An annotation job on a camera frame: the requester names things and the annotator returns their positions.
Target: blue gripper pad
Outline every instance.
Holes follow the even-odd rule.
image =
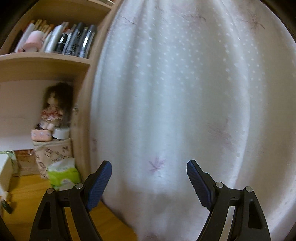
[[[85,184],[84,196],[86,199],[85,206],[88,211],[96,207],[103,195],[103,192],[109,182],[112,174],[112,165],[109,161],[103,161],[98,170],[90,174]]]
[[[208,173],[204,173],[195,160],[187,163],[187,175],[200,200],[200,203],[212,211],[215,201],[214,180]]]

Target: green tissue package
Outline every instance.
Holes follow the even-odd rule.
[[[48,167],[48,176],[51,186],[57,191],[71,189],[81,182],[79,172],[75,168],[75,158],[54,162]]]

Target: doll face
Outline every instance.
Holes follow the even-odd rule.
[[[47,100],[47,103],[53,104],[53,105],[57,105],[58,104],[58,101],[57,101],[57,99],[54,96],[55,96],[55,92],[52,92],[50,94],[50,97]]]

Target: curtain fold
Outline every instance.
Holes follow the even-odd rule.
[[[296,222],[296,44],[259,0],[126,0],[91,102],[91,166],[113,166],[104,202],[138,240],[196,240],[208,216],[195,159],[251,186],[273,241]],[[227,239],[231,215],[222,240]]]

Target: white tape roll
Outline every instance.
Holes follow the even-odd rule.
[[[65,140],[70,136],[70,128],[69,127],[62,127],[62,128],[55,128],[52,136],[59,140]]]

